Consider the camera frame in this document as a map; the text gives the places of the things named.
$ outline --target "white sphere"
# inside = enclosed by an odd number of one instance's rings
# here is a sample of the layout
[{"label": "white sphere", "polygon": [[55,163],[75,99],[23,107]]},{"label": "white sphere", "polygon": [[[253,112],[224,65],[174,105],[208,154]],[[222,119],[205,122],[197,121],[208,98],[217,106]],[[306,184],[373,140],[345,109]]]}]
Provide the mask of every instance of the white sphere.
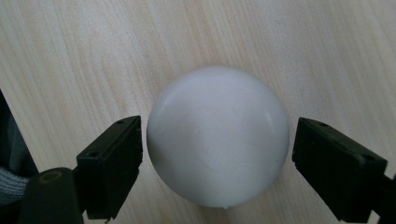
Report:
[{"label": "white sphere", "polygon": [[287,115],[258,78],[224,66],[192,71],[165,90],[148,118],[148,154],[163,182],[209,207],[267,189],[289,147]]}]

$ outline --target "wooden table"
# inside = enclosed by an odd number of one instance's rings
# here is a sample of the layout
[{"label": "wooden table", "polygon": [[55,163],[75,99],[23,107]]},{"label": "wooden table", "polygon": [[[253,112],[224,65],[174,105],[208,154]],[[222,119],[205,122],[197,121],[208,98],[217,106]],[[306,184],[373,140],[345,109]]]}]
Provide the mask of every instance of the wooden table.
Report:
[{"label": "wooden table", "polygon": [[[298,118],[318,119],[396,173],[394,0],[0,4],[0,88],[40,171],[75,167],[115,120],[141,115],[146,130],[160,92],[212,64],[245,70],[274,90],[290,115],[290,152]],[[177,196],[144,151],[141,175],[112,223],[338,223],[290,153],[271,188],[223,210]]]}]

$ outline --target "black plastic part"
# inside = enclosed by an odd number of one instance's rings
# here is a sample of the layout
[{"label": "black plastic part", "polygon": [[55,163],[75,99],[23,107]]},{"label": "black plastic part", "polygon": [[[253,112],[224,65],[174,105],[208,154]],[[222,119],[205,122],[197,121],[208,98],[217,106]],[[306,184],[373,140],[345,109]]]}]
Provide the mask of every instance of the black plastic part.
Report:
[{"label": "black plastic part", "polygon": [[391,180],[383,176],[378,189],[374,210],[381,216],[379,224],[396,223],[396,176]]},{"label": "black plastic part", "polygon": [[386,160],[331,126],[303,118],[292,160],[339,220],[368,221]]},{"label": "black plastic part", "polygon": [[33,177],[26,187],[18,223],[83,223],[73,172],[56,168]]},{"label": "black plastic part", "polygon": [[21,210],[21,200],[0,207],[0,223],[17,223]]},{"label": "black plastic part", "polygon": [[115,122],[78,154],[75,175],[89,218],[117,216],[139,174],[142,153],[141,120],[136,116]]}]

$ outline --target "gray fabric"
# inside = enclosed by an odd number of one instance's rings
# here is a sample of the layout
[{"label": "gray fabric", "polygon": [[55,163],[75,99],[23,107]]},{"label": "gray fabric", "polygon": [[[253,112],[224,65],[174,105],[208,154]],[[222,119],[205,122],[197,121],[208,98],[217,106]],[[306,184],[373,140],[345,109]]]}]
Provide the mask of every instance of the gray fabric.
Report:
[{"label": "gray fabric", "polygon": [[7,139],[11,148],[8,170],[18,175],[32,176],[36,174],[37,169],[13,116],[8,119]]},{"label": "gray fabric", "polygon": [[12,174],[0,167],[0,206],[22,198],[29,178]]}]

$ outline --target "white ball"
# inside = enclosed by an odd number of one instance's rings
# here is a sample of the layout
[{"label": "white ball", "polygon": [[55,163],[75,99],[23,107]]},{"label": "white ball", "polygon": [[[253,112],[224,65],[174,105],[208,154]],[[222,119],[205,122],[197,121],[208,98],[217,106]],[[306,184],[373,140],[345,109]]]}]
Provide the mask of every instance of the white ball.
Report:
[{"label": "white ball", "polygon": [[163,182],[209,207],[244,203],[267,189],[289,147],[287,115],[245,72],[211,66],[165,90],[148,119],[148,154]]}]

